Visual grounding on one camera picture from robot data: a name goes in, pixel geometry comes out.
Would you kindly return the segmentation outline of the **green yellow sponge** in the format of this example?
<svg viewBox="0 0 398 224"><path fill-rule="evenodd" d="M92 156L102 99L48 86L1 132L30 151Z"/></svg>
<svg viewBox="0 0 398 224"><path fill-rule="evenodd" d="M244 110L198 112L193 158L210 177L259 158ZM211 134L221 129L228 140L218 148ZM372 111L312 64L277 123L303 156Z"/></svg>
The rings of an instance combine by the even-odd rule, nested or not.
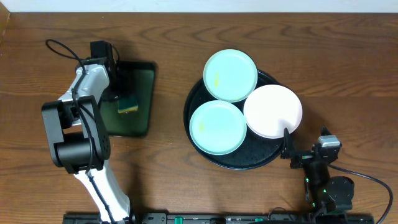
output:
<svg viewBox="0 0 398 224"><path fill-rule="evenodd" d="M118 113L129 113L138 109L138 101L135 95L127 95L118 99Z"/></svg>

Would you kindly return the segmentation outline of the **light green plate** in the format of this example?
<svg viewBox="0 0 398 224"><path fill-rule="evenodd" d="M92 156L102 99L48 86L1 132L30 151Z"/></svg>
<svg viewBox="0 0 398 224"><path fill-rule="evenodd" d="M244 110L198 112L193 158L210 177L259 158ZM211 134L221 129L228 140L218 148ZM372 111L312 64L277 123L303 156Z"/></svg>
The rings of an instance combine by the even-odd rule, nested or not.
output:
<svg viewBox="0 0 398 224"><path fill-rule="evenodd" d="M222 156L242 145L247 124L243 113L232 103L213 100L200 105L189 121L189 134L201 151Z"/></svg>
<svg viewBox="0 0 398 224"><path fill-rule="evenodd" d="M257 85L257 67L240 50L225 49L213 54L203 69L208 92L218 100L235 103L246 99Z"/></svg>

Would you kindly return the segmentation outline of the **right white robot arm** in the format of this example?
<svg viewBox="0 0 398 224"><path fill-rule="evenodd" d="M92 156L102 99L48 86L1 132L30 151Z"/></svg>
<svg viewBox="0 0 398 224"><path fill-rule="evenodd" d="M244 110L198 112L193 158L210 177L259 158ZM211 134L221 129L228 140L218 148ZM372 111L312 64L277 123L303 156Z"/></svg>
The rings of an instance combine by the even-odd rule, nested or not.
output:
<svg viewBox="0 0 398 224"><path fill-rule="evenodd" d="M354 182L349 177L329 173L328 166L337 160L342 143L325 126L310 150L298 151L288 129L284 129L282 159L290 160L292 169L303 169L306 201L317 213L338 213L353 208Z"/></svg>

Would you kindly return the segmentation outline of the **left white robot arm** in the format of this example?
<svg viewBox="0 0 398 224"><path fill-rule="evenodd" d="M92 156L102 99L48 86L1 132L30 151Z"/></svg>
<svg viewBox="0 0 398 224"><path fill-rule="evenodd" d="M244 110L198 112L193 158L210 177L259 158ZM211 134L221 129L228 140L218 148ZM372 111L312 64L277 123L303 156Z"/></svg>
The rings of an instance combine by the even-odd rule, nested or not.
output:
<svg viewBox="0 0 398 224"><path fill-rule="evenodd" d="M66 93L42 106L52 161L84 185L99 209L100 223L131 222L130 199L109 164L111 145L98 108L115 71L112 56L81 60Z"/></svg>

